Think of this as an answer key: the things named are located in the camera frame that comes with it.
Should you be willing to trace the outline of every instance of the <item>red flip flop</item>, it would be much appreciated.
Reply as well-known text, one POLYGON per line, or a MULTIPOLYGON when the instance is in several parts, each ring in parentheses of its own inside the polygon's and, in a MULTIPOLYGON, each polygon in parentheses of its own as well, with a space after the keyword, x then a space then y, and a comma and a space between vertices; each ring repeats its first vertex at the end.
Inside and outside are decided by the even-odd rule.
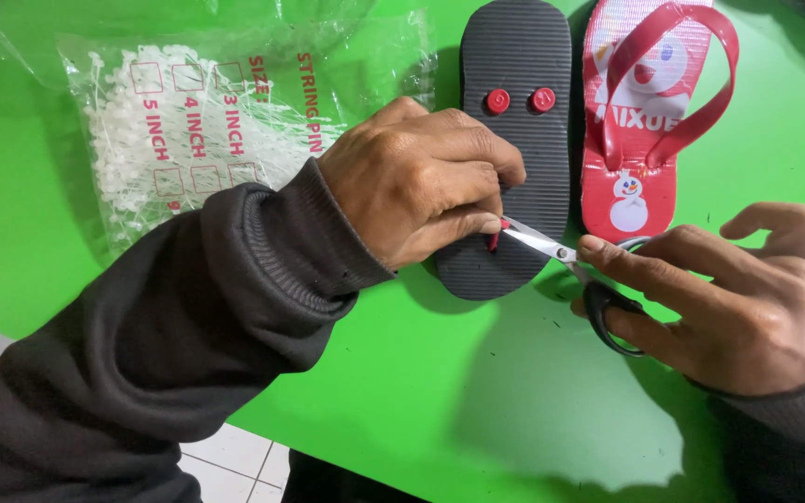
POLYGON ((673 221, 676 155, 713 127, 734 92, 738 34, 712 4, 598 2, 583 50, 582 218, 589 234, 616 243, 660 234, 673 221), (710 32, 723 44, 730 78, 683 118, 710 32))

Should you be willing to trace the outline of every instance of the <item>scissor handle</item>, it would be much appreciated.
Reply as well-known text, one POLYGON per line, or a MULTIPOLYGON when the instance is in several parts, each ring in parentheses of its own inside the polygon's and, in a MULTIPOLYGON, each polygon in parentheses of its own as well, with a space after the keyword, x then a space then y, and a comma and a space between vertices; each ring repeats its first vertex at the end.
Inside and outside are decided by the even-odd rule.
MULTIPOLYGON (((626 251, 631 251, 633 248, 643 245, 650 241, 651 238, 647 236, 631 237, 620 241, 617 246, 626 251)), ((605 324, 605 310, 610 307, 622 309, 628 313, 641 314, 647 316, 645 310, 641 307, 641 303, 633 301, 626 295, 614 290, 613 288, 601 283, 600 281, 590 281, 583 289, 582 300, 586 306, 586 314, 588 322, 592 325, 598 338, 605 346, 613 349, 614 351, 624 356, 644 356, 643 351, 638 349, 626 349, 620 346, 611 337, 610 332, 607 331, 605 324)))

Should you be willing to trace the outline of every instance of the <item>ribbed rubber sole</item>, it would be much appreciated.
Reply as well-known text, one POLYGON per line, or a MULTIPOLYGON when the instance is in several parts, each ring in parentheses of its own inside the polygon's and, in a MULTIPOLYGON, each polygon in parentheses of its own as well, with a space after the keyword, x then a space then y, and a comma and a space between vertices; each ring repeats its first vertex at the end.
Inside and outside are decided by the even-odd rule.
MULTIPOLYGON (((570 205, 567 122, 571 87, 570 27, 561 11, 542 0, 496 0, 480 7, 462 38, 462 108, 520 149, 527 182, 503 188, 505 214, 554 239, 565 232, 570 205), (493 115, 486 96, 504 89, 507 110, 493 115), (538 114, 531 96, 551 88, 552 109, 538 114)), ((435 255, 437 272, 454 295, 486 301, 526 285, 548 263, 508 235, 486 249, 482 235, 435 255)))

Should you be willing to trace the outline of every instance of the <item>red sandal strap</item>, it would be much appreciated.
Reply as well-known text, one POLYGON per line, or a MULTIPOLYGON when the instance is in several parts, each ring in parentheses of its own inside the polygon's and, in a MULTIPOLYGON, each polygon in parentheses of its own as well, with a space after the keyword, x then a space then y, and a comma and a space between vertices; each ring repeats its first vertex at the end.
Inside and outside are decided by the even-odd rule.
MULTIPOLYGON (((735 89, 735 69, 738 66, 740 52, 738 33, 735 32, 732 22, 712 7, 687 6, 668 2, 656 8, 626 38, 620 41, 616 51, 611 55, 611 61, 607 67, 607 95, 608 100, 611 100, 623 77, 636 63, 639 63, 643 55, 651 51, 668 31, 687 20, 694 20, 706 26, 722 43, 725 57, 729 63, 729 81, 710 102, 681 120, 672 131, 666 133, 654 144, 645 158, 647 167, 653 168, 664 164, 667 159, 698 140, 723 116, 735 89)), ((623 153, 613 109, 608 106, 605 111, 601 149, 607 169, 619 171, 622 168, 623 153)))

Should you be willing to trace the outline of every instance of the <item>flip flop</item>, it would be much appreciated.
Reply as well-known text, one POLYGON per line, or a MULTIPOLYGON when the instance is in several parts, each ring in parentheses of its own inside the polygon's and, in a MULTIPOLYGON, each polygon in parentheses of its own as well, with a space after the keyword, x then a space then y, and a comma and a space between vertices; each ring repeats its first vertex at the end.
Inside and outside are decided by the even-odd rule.
MULTIPOLYGON (((567 119, 570 27, 541 0, 496 0, 480 7, 462 37, 462 106, 520 149, 527 182, 503 188, 505 213, 560 239, 570 203, 567 119)), ((445 287, 467 300, 501 297, 548 263, 510 236, 473 235, 438 251, 445 287)))
POLYGON ((732 99, 738 35, 713 0, 600 0, 583 50, 586 143, 582 218, 612 243, 666 230, 676 203, 676 155, 721 118, 732 99), (683 118, 712 32, 729 81, 683 118))

